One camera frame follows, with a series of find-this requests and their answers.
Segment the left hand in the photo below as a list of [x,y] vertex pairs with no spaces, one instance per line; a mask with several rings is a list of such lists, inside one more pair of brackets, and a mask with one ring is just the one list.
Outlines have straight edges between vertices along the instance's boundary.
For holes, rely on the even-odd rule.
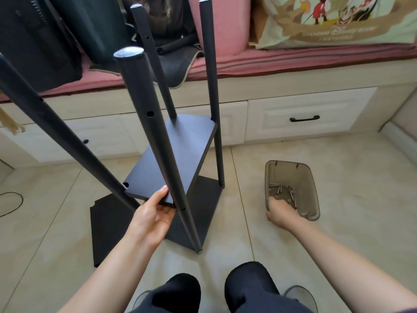
[[156,249],[164,239],[175,215],[175,208],[158,203],[168,194],[163,186],[135,211],[125,236]]

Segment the black drawer handle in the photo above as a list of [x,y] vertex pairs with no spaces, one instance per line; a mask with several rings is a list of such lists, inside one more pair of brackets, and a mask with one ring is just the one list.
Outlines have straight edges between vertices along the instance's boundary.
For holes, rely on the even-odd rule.
[[315,115],[312,118],[303,118],[302,120],[296,120],[295,118],[290,118],[289,120],[291,122],[304,122],[305,120],[318,120],[320,118],[320,115]]

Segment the metal tube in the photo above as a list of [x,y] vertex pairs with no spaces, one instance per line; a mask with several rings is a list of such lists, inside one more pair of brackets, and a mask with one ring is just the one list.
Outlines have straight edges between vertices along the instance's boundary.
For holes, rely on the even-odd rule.
[[222,132],[218,104],[216,45],[214,42],[213,5],[211,0],[200,0],[201,29],[203,32],[204,57],[206,59],[207,84],[209,89],[211,119],[218,124],[214,135],[218,183],[224,186]]
[[0,89],[133,212],[139,203],[0,53]]
[[161,61],[159,60],[158,52],[156,51],[154,38],[152,37],[151,29],[149,28],[148,13],[146,13],[142,4],[133,4],[131,6],[131,10],[133,17],[135,18],[139,34],[142,38],[143,47],[148,55],[156,81],[158,82],[159,90],[162,94],[162,98],[164,99],[169,118],[171,120],[175,120],[177,118],[177,112],[175,111],[174,102],[172,101],[171,93],[169,92],[164,70],[162,69]]
[[114,57],[120,66],[123,80],[177,208],[177,213],[180,215],[194,250],[200,253],[202,251],[201,242],[175,162],[145,52],[140,47],[126,47],[115,52]]

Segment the white drawer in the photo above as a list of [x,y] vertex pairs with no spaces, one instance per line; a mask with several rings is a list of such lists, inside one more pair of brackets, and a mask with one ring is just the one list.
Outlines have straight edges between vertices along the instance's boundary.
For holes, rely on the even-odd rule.
[[[222,124],[222,144],[237,145],[242,144],[245,139],[247,101],[221,103],[220,104],[220,121]],[[191,106],[186,108],[177,108],[178,114],[190,115],[210,115],[210,105]],[[164,119],[169,118],[168,112],[162,110]],[[132,141],[135,143],[140,154],[143,154],[148,148],[149,143],[143,131],[142,125],[136,113],[120,115],[126,130],[129,132]]]
[[376,89],[249,100],[245,141],[348,131]]
[[[138,153],[119,115],[66,120],[65,123],[82,141],[86,141],[87,147],[97,157]],[[13,135],[6,128],[0,128],[0,130],[41,163],[72,159],[38,125],[29,124],[25,125],[25,128],[24,133],[17,135]]]

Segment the black pants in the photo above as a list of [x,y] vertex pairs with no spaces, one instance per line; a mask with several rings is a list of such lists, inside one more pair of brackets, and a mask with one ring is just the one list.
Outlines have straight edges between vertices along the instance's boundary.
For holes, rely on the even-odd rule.
[[[268,271],[258,262],[233,269],[226,279],[224,296],[231,313],[311,313],[297,300],[279,295]],[[151,291],[131,313],[197,313],[200,299],[198,280],[180,273]]]

